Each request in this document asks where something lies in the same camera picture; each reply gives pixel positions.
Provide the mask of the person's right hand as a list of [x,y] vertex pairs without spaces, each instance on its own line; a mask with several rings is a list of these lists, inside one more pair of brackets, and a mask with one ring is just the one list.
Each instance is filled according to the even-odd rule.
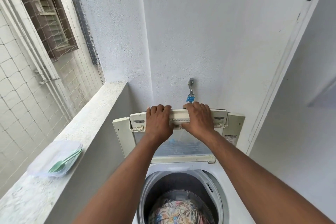
[[186,131],[207,144],[216,133],[210,107],[207,104],[193,102],[183,105],[183,108],[188,111],[190,118],[188,123],[193,125],[193,129],[186,129]]

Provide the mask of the person's left hand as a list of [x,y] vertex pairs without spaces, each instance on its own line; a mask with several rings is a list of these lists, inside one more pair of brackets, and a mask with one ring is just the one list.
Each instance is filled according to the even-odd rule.
[[170,112],[146,113],[145,138],[156,145],[168,140],[173,133],[173,125],[169,120]]

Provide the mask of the folding washing machine lid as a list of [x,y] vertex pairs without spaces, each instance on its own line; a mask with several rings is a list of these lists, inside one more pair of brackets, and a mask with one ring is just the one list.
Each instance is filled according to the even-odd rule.
[[[228,126],[228,111],[224,109],[211,109],[214,129],[223,132]],[[131,114],[131,129],[135,142],[139,143],[146,129],[146,113]],[[173,134],[163,142],[154,153],[152,163],[173,162],[208,162],[215,163],[216,158],[210,149],[200,140],[182,128],[183,123],[189,123],[190,116],[186,109],[170,110],[169,123],[174,125]]]

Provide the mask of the person's left forearm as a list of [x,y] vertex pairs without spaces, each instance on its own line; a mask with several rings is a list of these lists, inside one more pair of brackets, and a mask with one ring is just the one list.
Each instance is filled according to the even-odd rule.
[[153,155],[171,135],[145,133],[72,224],[132,224]]

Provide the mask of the person's right forearm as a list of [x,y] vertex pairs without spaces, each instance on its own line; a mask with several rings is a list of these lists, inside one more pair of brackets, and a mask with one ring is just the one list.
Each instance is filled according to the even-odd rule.
[[205,145],[223,167],[256,224],[335,224],[219,133]]

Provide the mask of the white top-load washing machine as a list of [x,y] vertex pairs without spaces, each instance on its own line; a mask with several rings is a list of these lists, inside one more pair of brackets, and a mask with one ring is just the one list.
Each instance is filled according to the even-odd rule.
[[[245,116],[223,109],[211,109],[211,115],[214,130],[236,147]],[[170,111],[174,131],[153,154],[133,223],[149,224],[154,210],[168,200],[190,200],[212,224],[254,224],[237,192],[233,172],[223,168],[211,149],[182,128],[189,121],[186,109]],[[124,157],[140,143],[146,125],[146,112],[113,120]]]

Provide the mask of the steel washing machine drum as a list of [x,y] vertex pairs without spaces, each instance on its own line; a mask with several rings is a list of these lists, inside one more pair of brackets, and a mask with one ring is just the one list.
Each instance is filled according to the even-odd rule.
[[185,202],[209,224],[229,224],[225,193],[217,179],[204,170],[157,171],[149,175],[136,212],[139,224],[155,221],[155,210],[173,202]]

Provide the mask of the floral patterned garment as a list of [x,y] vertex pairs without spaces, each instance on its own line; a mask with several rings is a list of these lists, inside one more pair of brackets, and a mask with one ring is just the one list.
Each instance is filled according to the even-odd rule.
[[211,224],[191,200],[158,200],[148,217],[148,224]]

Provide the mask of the green plastic scoop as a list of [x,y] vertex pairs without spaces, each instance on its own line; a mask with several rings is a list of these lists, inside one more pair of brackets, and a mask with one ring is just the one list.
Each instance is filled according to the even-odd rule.
[[64,160],[58,161],[50,168],[48,173],[56,173],[56,172],[61,171],[69,161],[77,157],[81,152],[82,152],[82,149],[78,149],[73,154],[65,158]]

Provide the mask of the clear plastic lidded container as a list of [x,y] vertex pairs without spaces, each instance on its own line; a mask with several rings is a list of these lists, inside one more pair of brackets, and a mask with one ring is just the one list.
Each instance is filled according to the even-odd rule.
[[82,143],[78,141],[53,141],[28,166],[27,174],[34,177],[45,178],[63,177],[70,171],[80,154],[69,161],[61,171],[56,173],[48,173],[48,171],[55,163],[64,160],[78,149],[83,149]]

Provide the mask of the white safety net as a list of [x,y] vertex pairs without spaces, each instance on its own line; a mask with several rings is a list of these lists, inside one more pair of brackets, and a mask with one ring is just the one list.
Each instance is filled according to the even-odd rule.
[[[91,62],[72,0],[61,2],[79,49],[57,60],[50,59],[76,116],[105,79],[100,62],[98,65]],[[0,8],[0,198],[68,125],[46,85],[39,84],[40,80]]]

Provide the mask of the brown louvred window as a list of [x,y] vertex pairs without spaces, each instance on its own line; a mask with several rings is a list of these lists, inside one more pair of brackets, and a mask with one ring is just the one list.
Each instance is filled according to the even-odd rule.
[[79,49],[61,0],[22,2],[50,58]]

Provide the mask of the dark tiled wall strip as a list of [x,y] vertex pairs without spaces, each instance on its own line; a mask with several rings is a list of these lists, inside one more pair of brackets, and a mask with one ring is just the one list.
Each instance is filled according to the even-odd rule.
[[91,58],[91,62],[93,63],[93,65],[98,65],[99,64],[99,58],[98,55],[96,53],[96,48],[95,48],[95,44],[94,41],[92,39],[91,33],[90,33],[90,28],[88,26],[88,23],[86,21],[86,17],[85,17],[85,13],[83,11],[82,8],[82,4],[81,4],[81,0],[72,0],[76,14],[77,14],[77,18],[81,27],[81,31],[82,34],[84,36],[85,39],[85,43],[86,46],[88,48],[89,54],[90,54],[90,58]]

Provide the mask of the white door frame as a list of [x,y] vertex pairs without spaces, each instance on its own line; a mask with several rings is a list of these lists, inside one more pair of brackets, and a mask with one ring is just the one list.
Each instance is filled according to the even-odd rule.
[[272,78],[271,85],[269,87],[269,90],[267,91],[266,97],[259,110],[258,116],[254,122],[253,128],[248,138],[249,143],[246,146],[246,149],[243,150],[243,152],[246,155],[250,154],[254,146],[254,143],[264,123],[264,120],[274,101],[276,93],[290,65],[290,62],[295,54],[295,51],[300,43],[300,40],[302,39],[302,36],[308,26],[308,23],[312,17],[312,14],[317,6],[318,1],[319,0],[304,0],[301,2],[302,7],[296,18],[295,26],[293,27],[291,35],[288,39],[288,43],[284,51],[282,52],[281,59],[278,62],[275,74]]

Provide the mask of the white wall pipes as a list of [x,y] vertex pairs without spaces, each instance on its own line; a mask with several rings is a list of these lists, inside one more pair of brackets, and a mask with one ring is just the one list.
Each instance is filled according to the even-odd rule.
[[39,84],[46,85],[66,123],[69,124],[75,116],[70,96],[49,58],[22,0],[0,0],[0,8],[17,36],[19,46],[32,61],[34,73],[41,78]]

